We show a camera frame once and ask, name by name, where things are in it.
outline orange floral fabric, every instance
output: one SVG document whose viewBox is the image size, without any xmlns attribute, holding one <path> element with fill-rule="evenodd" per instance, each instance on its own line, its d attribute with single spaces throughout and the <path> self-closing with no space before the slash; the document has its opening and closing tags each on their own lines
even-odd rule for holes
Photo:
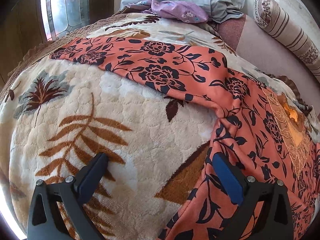
<svg viewBox="0 0 320 240">
<path fill-rule="evenodd" d="M 159 240 L 212 240 L 237 209 L 212 167 L 222 152 L 245 176 L 260 182 L 281 179 L 288 188 L 294 239 L 300 239 L 314 212 L 319 192 L 320 145 L 309 143 L 299 176 L 289 156 L 266 93 L 265 84 L 228 68 L 213 49 L 130 38 L 76 38 L 55 50 L 51 59 L 97 65 L 171 97 L 215 111 L 210 148 L 201 177 L 190 196 L 160 233 Z M 259 216 L 258 205 L 242 239 Z"/>
</svg>

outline blue gripper pad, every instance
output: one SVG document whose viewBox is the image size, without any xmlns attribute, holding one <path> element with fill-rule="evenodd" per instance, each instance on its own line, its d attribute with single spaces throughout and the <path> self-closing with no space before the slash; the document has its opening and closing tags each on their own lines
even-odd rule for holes
<svg viewBox="0 0 320 240">
<path fill-rule="evenodd" d="M 231 201 L 240 206 L 244 196 L 239 181 L 218 154 L 213 155 L 212 166 Z"/>
</svg>

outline cylindrical bolster pillow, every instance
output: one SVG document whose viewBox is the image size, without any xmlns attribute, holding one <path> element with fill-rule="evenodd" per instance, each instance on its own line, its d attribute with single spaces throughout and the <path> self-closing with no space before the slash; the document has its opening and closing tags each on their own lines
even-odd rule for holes
<svg viewBox="0 0 320 240">
<path fill-rule="evenodd" d="M 293 52 L 320 82 L 320 53 L 303 29 L 274 0 L 256 0 L 255 22 Z"/>
</svg>

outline lace trim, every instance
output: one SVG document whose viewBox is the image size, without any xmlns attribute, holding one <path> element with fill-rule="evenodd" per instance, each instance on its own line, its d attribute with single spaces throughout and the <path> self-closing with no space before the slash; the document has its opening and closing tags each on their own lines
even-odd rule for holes
<svg viewBox="0 0 320 240">
<path fill-rule="evenodd" d="M 284 94 L 279 96 L 280 99 L 285 97 L 285 101 L 281 100 L 281 104 L 278 97 L 275 97 L 270 91 L 263 89 L 263 93 L 267 97 L 284 144 L 288 149 L 294 172 L 299 177 L 309 157 L 310 145 L 303 117 L 287 104 Z"/>
</svg>

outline stained glass window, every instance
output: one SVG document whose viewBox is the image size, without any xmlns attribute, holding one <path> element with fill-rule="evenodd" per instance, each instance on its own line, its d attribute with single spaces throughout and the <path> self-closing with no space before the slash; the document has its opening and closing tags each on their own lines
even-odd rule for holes
<svg viewBox="0 0 320 240">
<path fill-rule="evenodd" d="M 89 24 L 88 0 L 41 0 L 47 40 L 56 40 Z"/>
</svg>

